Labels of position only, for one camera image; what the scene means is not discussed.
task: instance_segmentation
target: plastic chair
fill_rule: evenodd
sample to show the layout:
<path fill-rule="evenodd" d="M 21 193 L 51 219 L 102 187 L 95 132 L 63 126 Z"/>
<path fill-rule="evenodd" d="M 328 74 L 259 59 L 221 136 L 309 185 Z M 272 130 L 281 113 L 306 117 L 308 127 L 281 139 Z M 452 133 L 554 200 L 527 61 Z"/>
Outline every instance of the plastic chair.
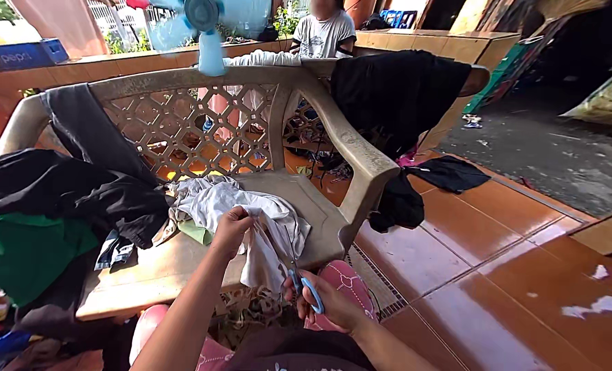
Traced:
<path fill-rule="evenodd" d="M 231 67 L 223 77 L 206 77 L 185 68 L 89 86 L 112 122 L 136 143 L 153 172 L 178 180 L 216 171 L 233 176 L 244 190 L 275 194 L 290 202 L 313 226 L 299 260 L 300 266 L 309 269 L 343 258 L 385 183 L 399 173 L 390 158 L 351 127 L 315 75 L 304 67 Z M 199 88 L 206 88 L 207 93 L 199 96 Z M 256 107 L 244 98 L 251 91 L 260 97 Z M 336 150 L 354 170 L 340 207 L 305 176 L 285 169 L 283 122 L 293 92 L 317 111 Z M 228 102 L 222 113 L 208 106 L 215 94 Z M 228 121 L 234 110 L 243 117 L 239 127 Z M 207 117 L 212 127 L 203 131 Z M 47 123 L 40 98 L 23 99 L 0 138 L 0 155 L 35 146 Z M 224 140 L 215 135 L 219 128 L 228 129 L 232 137 Z M 94 272 L 87 278 L 77 316 L 111 316 L 174 299 L 206 250 L 180 233 L 160 246 L 139 250 L 136 265 Z M 238 256 L 231 261 L 224 289 L 239 286 L 244 259 Z"/>

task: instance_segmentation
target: blue crate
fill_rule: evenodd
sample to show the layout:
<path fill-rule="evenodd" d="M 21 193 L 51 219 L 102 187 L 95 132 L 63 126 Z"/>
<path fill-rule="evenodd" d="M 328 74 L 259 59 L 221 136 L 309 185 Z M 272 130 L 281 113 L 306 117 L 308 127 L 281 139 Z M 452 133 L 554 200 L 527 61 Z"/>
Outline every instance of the blue crate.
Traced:
<path fill-rule="evenodd" d="M 66 60 L 68 53 L 57 38 L 0 45 L 0 71 L 47 67 Z"/>
<path fill-rule="evenodd" d="M 417 11 L 390 11 L 379 12 L 379 16 L 390 24 L 393 29 L 410 29 L 416 20 Z"/>

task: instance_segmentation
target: white cloth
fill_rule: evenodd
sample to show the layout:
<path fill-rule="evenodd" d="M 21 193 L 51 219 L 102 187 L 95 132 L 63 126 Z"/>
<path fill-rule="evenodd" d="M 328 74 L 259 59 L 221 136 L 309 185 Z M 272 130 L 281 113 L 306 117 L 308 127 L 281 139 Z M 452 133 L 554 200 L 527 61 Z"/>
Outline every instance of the white cloth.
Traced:
<path fill-rule="evenodd" d="M 302 61 L 299 55 L 294 55 L 285 52 L 266 52 L 264 50 L 256 49 L 250 54 L 240 55 L 234 58 L 224 58 L 225 66 L 288 66 L 288 67 L 299 67 L 302 65 Z M 242 90 L 242 86 L 233 85 L 227 86 L 226 91 L 231 95 L 237 95 Z M 262 103 L 261 93 L 255 89 L 250 89 L 244 97 L 242 102 L 252 110 L 256 110 Z M 261 112 L 261 118 L 265 121 L 269 118 L 269 108 L 265 108 Z M 242 126 L 244 121 L 243 114 L 239 115 L 239 122 L 237 127 Z"/>
<path fill-rule="evenodd" d="M 339 10 L 324 21 L 318 21 L 312 14 L 303 17 L 292 38 L 301 43 L 301 58 L 344 58 L 351 55 L 337 52 L 336 49 L 341 41 L 351 37 L 356 37 L 354 21 L 348 13 Z"/>
<path fill-rule="evenodd" d="M 170 184 L 169 189 L 177 197 L 172 206 L 176 218 L 184 220 L 189 215 L 196 225 L 212 233 L 216 232 L 221 215 L 237 205 L 244 207 L 255 219 L 255 224 L 238 251 L 238 254 L 247 252 L 241 282 L 249 287 L 264 285 L 273 292 L 281 291 L 286 267 L 264 230 L 267 228 L 277 249 L 287 257 L 294 255 L 296 258 L 301 256 L 310 231 L 310 224 L 300 218 L 286 200 L 267 193 L 241 190 L 228 176 L 191 178 Z"/>
<path fill-rule="evenodd" d="M 290 66 L 302 65 L 299 55 L 285 52 L 266 52 L 256 49 L 250 54 L 240 55 L 234 58 L 224 58 L 225 66 Z"/>

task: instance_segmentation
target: scissors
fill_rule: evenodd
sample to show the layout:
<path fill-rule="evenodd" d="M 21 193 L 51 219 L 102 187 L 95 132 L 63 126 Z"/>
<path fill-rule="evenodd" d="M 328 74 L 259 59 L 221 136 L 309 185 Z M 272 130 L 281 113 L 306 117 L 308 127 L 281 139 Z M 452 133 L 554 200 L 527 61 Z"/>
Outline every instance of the scissors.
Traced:
<path fill-rule="evenodd" d="M 315 287 L 313 286 L 313 284 L 310 283 L 309 279 L 306 277 L 303 277 L 299 273 L 299 268 L 297 267 L 297 257 L 296 257 L 297 254 L 295 253 L 292 242 L 290 242 L 290 235 L 287 233 L 287 228 L 285 228 L 285 236 L 283 237 L 284 237 L 284 241 L 290 245 L 290 256 L 285 256 L 285 253 L 283 251 L 276 251 L 276 247 L 274 248 L 274 250 L 276 251 L 276 254 L 278 255 L 278 257 L 281 260 L 283 260 L 283 264 L 287 267 L 287 274 L 290 275 L 290 278 L 292 278 L 292 282 L 295 285 L 296 297 L 299 297 L 299 295 L 302 294 L 304 286 L 308 287 L 310 290 L 310 293 L 315 298 L 315 302 L 317 303 L 317 305 L 311 305 L 310 307 L 317 314 L 324 313 L 325 305 L 322 303 L 322 299 L 320 299 L 320 295 L 315 290 Z"/>

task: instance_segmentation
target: white t-shirt with print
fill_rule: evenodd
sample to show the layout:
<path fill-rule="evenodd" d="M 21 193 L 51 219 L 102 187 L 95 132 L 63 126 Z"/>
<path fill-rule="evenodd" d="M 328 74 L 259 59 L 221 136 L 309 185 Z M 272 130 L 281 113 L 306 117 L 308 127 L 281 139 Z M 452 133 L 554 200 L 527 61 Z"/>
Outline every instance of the white t-shirt with print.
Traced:
<path fill-rule="evenodd" d="M 309 14 L 299 20 L 293 38 L 301 43 L 299 56 L 302 58 L 351 57 L 336 49 L 345 39 L 356 40 L 354 21 L 343 10 L 325 21 L 318 21 L 314 15 Z"/>

